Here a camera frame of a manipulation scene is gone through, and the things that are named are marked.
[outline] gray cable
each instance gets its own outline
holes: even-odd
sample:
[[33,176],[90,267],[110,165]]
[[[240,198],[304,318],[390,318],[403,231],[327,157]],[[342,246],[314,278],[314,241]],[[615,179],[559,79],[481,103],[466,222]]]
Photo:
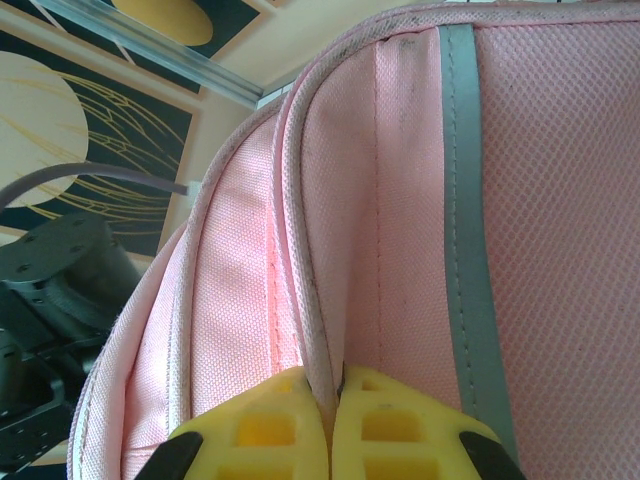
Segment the gray cable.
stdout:
[[32,188],[55,180],[56,178],[67,177],[69,175],[98,175],[101,177],[118,178],[120,180],[128,180],[130,182],[155,187],[165,192],[187,195],[187,187],[184,185],[146,173],[129,170],[128,168],[91,162],[63,163],[61,165],[53,165],[36,170],[35,172],[20,177],[15,182],[10,183],[0,190],[0,212],[16,198]]

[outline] pink nylon fabric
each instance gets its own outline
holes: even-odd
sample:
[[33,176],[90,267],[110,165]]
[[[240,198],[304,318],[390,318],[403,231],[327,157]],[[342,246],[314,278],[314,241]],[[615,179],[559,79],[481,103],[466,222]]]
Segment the pink nylon fabric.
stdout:
[[522,465],[530,478],[640,478],[640,28],[476,41],[489,267]]
[[325,418],[343,360],[459,406],[434,27],[472,22],[490,268],[525,472],[636,478],[639,19],[630,5],[414,6],[341,37],[212,162],[85,385],[69,477],[133,478],[180,423],[302,360]]

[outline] pink backpack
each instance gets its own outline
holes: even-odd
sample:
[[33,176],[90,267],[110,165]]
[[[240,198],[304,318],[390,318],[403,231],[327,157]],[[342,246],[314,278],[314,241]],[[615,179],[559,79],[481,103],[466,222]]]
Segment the pink backpack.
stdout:
[[327,48],[214,158],[86,382],[69,478],[132,479],[303,363],[325,418],[360,364],[529,479],[640,478],[640,5],[412,6]]

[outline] gray reflective strip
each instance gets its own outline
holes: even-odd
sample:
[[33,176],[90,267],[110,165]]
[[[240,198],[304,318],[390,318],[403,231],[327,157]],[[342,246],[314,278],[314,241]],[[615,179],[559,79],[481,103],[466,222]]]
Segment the gray reflective strip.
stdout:
[[453,354],[465,413],[517,461],[489,279],[482,212],[482,117],[471,25],[439,28],[445,155],[445,268]]

